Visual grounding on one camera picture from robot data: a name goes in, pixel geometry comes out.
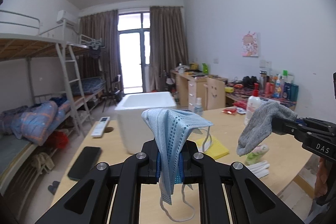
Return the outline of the person right hand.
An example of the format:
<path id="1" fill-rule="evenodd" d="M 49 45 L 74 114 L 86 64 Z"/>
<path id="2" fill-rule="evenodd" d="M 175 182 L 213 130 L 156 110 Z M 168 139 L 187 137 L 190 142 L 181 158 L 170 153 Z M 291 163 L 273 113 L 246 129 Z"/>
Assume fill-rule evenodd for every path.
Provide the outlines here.
<path id="1" fill-rule="evenodd" d="M 314 186 L 314 197 L 318 198 L 324 196 L 327 193 L 327 178 L 329 176 L 329 171 L 325 165 L 325 159 L 319 158 L 318 171 L 316 174 L 315 186 Z"/>

